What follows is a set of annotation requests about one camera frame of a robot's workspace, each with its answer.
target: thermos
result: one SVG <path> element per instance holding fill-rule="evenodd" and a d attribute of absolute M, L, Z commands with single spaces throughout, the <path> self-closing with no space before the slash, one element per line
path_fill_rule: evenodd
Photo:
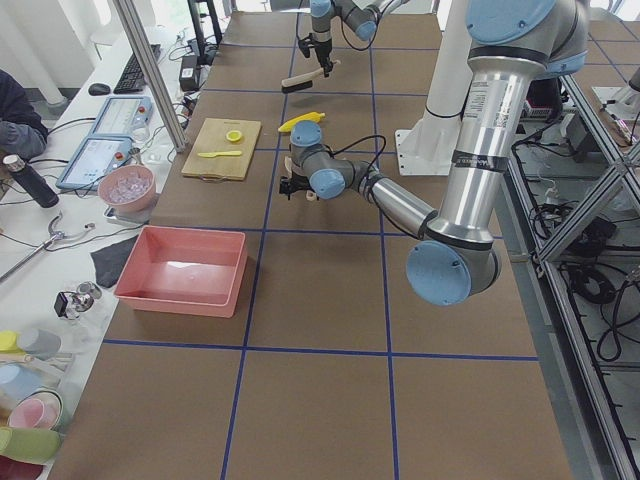
<path fill-rule="evenodd" d="M 3 163 L 13 179 L 42 208 L 53 207 L 58 203 L 58 195 L 47 185 L 47 181 L 18 155 L 7 155 L 4 157 Z"/>

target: person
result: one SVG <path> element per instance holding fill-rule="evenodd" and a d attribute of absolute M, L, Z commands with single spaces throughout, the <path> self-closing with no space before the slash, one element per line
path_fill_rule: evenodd
<path fill-rule="evenodd" d="M 29 160 L 40 155 L 47 147 L 47 132 L 24 88 L 0 70 L 0 158 L 16 154 Z"/>

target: cutting board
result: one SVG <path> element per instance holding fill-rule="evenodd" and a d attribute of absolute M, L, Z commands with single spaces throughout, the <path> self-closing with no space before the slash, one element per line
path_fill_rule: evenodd
<path fill-rule="evenodd" d="M 185 177 L 225 178 L 244 180 L 249 170 L 253 149 L 258 141 L 262 124 L 253 120 L 230 120 L 228 118 L 205 119 L 191 153 L 182 167 Z M 229 130 L 240 130 L 242 138 L 237 142 L 226 139 Z M 241 150 L 239 157 L 201 158 L 201 152 Z"/>

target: brown table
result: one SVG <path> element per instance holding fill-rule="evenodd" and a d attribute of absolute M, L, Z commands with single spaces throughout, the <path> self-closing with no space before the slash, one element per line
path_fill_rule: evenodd
<path fill-rule="evenodd" d="M 295 18 L 233 15 L 187 132 L 193 142 L 206 117 L 262 121 L 247 179 L 183 178 L 184 152 L 152 218 L 246 232 L 236 314 L 120 304 L 50 478 L 572 478 L 502 240 L 497 284 L 435 307 L 404 275 L 415 242 L 355 193 L 277 193 L 285 119 L 325 112 L 334 148 L 372 133 L 393 143 L 413 126 L 440 44 L 435 17 L 385 18 L 366 52 L 346 48 L 336 25 L 342 66 L 284 96 L 282 78 L 317 68 L 295 50 Z M 370 159 L 376 146 L 355 148 L 350 158 Z M 400 177 L 393 150 L 383 170 L 439 205 L 446 179 Z"/>

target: white table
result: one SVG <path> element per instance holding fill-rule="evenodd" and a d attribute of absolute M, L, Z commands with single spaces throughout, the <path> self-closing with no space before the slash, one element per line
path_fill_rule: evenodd
<path fill-rule="evenodd" d="M 182 98 L 178 85 L 180 61 L 168 59 L 170 49 L 176 46 L 175 32 L 164 28 L 154 28 L 147 32 L 151 43 L 163 46 L 159 67 L 167 90 L 175 102 Z M 104 56 L 101 64 L 96 68 L 87 82 L 80 89 L 65 113 L 56 125 L 83 117 L 95 117 L 102 107 L 106 97 L 92 97 L 87 89 L 92 83 L 100 82 L 112 88 L 117 83 L 122 69 L 131 55 L 126 36 L 113 45 Z M 151 95 L 149 88 L 143 92 Z M 150 131 L 162 125 L 157 111 L 150 120 Z M 69 160 L 81 140 L 88 134 L 91 122 L 72 124 L 51 134 L 47 150 L 39 159 Z M 159 163 L 146 163 L 156 174 L 157 189 L 162 190 L 171 164 L 167 156 L 172 152 L 173 145 L 166 134 L 166 129 L 158 132 L 152 146 L 143 155 L 143 161 L 148 160 L 149 154 L 159 157 Z M 55 162 L 34 164 L 34 168 L 42 175 L 58 176 L 64 165 Z M 55 179 L 46 177 L 53 187 Z M 59 213 L 63 213 L 57 229 L 67 234 L 78 234 L 84 230 L 84 225 L 94 223 L 95 229 L 86 233 L 81 239 L 61 241 L 51 248 L 71 245 L 80 240 L 86 240 L 97 235 L 109 235 L 131 225 L 109 223 L 103 216 L 106 205 L 95 194 L 79 198 L 73 193 L 60 195 L 59 203 L 49 209 L 40 208 L 35 202 L 3 205 L 30 199 L 28 195 L 10 190 L 0 200 L 0 228 L 4 234 L 32 245 L 38 245 L 49 237 L 48 223 Z M 20 270 L 15 272 L 4 283 L 0 284 L 0 298 L 2 299 L 2 322 L 0 330 L 21 331 L 27 327 L 39 327 L 59 334 L 63 339 L 62 350 L 75 353 L 75 360 L 67 369 L 58 391 L 65 400 L 65 408 L 70 413 L 80 399 L 80 395 L 87 381 L 92 365 L 96 358 L 104 332 L 117 304 L 113 295 L 113 288 L 104 290 L 103 297 L 80 318 L 78 324 L 70 324 L 59 319 L 53 310 L 58 292 L 77 287 L 83 281 L 95 282 L 95 270 L 90 252 L 102 247 L 122 241 L 137 234 L 139 230 L 127 231 L 109 238 L 92 241 L 77 248 L 65 249 L 58 252 L 41 252 Z M 0 273 L 4 273 L 33 249 L 15 243 L 5 237 L 0 237 Z M 41 478 L 46 478 L 48 469 Z"/>

